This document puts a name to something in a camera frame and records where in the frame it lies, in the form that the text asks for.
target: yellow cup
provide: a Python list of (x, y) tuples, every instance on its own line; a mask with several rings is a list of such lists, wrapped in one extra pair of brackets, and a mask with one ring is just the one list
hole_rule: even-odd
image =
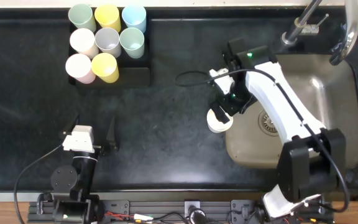
[(118, 8), (113, 4), (105, 4), (96, 8), (94, 17), (101, 27), (113, 28), (117, 32), (121, 31), (121, 20)]
[(92, 60), (92, 72), (106, 83), (113, 83), (119, 77), (117, 60), (109, 53), (101, 53)]

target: sink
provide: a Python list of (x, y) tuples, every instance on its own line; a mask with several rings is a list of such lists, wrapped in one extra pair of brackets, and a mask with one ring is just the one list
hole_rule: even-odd
[[(353, 69), (343, 61), (332, 66), (330, 55), (278, 55), (285, 78), (306, 108), (328, 129), (346, 137), (346, 166), (358, 165), (358, 100)], [(226, 149), (238, 164), (274, 168), (282, 144), (259, 102), (234, 115), (226, 131)]]

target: faucet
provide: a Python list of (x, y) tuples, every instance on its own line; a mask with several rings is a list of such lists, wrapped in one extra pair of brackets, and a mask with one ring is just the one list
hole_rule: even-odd
[[(312, 0), (306, 7), (302, 15), (295, 19), (290, 31), (284, 32), (282, 42), (286, 46), (295, 45), (298, 36), (306, 27), (306, 22), (317, 9), (322, 0)], [(346, 10), (346, 35), (343, 41), (334, 51), (333, 56), (329, 59), (331, 65), (338, 65), (352, 50), (358, 36), (358, 3), (357, 0), (345, 0)]]

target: drain strainer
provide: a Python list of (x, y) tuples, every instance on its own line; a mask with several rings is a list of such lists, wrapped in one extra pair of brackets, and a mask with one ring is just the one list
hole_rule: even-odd
[(260, 112), (258, 117), (259, 128), (269, 136), (278, 136), (277, 128), (274, 126), (273, 121), (269, 118), (266, 111)]

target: countertop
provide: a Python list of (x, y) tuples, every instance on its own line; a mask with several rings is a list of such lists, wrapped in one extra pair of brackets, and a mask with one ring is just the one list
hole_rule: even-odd
[[(61, 143), (58, 132), (79, 113), (95, 134), (117, 118), (120, 151), (100, 157), (93, 191), (202, 189), (271, 190), (274, 169), (242, 167), (227, 154), (224, 134), (206, 124), (209, 86), (181, 88), (174, 77), (187, 70), (219, 69), (227, 41), (247, 37), (250, 49), (274, 46), (302, 9), (149, 9), (152, 84), (148, 88), (79, 91), (67, 82), (69, 20), (66, 9), (0, 11), (0, 191), (12, 190), (19, 172)], [(328, 54), (338, 43), (343, 8), (330, 12), (319, 36), (301, 39), (290, 53)], [(358, 89), (358, 43), (347, 61)], [(51, 190), (50, 176), (71, 164), (58, 151), (29, 169), (22, 191)], [(346, 180), (358, 190), (358, 166)]]

